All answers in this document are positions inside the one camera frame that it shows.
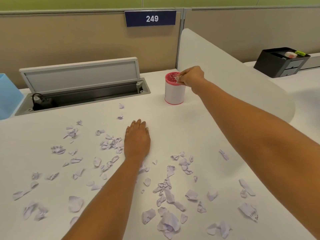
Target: person's right arm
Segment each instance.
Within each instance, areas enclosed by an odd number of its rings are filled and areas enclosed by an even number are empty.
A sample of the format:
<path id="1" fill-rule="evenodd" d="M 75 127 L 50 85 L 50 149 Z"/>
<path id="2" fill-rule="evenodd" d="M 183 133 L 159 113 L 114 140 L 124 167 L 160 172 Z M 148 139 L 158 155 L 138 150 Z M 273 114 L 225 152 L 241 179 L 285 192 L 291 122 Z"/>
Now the person's right arm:
<path id="1" fill-rule="evenodd" d="M 207 81 L 199 66 L 179 75 L 262 183 L 320 240 L 320 145 Z"/>

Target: green highlighter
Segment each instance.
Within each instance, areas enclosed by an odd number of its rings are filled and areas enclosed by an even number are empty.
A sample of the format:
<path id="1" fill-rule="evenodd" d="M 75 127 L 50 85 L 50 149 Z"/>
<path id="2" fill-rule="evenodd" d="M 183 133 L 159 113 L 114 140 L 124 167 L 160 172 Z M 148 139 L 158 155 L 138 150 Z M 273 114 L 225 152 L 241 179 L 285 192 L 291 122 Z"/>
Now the green highlighter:
<path id="1" fill-rule="evenodd" d="M 303 56 L 303 57 L 306 56 L 306 53 L 304 53 L 300 50 L 297 50 L 295 53 L 298 54 L 299 56 Z"/>

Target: green panel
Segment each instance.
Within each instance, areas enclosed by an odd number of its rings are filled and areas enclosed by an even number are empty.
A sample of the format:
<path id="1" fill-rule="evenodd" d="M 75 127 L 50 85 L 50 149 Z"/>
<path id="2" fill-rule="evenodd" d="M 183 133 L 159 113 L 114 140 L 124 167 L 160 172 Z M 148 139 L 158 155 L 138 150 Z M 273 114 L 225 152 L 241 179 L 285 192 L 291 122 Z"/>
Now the green panel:
<path id="1" fill-rule="evenodd" d="M 258 6 L 307 6 L 320 5 L 320 0 L 259 0 Z"/>
<path id="2" fill-rule="evenodd" d="M 255 6 L 258 0 L 143 0 L 145 8 Z"/>
<path id="3" fill-rule="evenodd" d="M 140 7 L 141 0 L 0 0 L 0 11 Z"/>

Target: blue sign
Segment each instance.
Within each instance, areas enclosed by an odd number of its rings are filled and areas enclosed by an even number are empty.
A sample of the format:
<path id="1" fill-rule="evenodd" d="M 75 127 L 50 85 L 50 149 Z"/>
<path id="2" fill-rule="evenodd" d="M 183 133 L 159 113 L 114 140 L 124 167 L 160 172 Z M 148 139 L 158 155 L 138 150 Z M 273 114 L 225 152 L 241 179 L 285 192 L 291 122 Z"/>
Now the blue sign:
<path id="1" fill-rule="evenodd" d="M 162 26 L 176 24 L 176 11 L 125 11 L 127 27 Z"/>

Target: person's left arm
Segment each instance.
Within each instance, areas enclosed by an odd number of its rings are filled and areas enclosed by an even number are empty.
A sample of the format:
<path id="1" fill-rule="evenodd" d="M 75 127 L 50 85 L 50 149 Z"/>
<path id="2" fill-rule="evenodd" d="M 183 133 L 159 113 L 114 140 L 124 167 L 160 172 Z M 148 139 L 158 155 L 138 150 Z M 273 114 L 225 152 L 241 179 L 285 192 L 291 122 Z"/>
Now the person's left arm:
<path id="1" fill-rule="evenodd" d="M 62 240 L 122 240 L 142 161 L 150 150 L 149 129 L 139 119 L 127 127 L 125 161 L 85 208 Z"/>

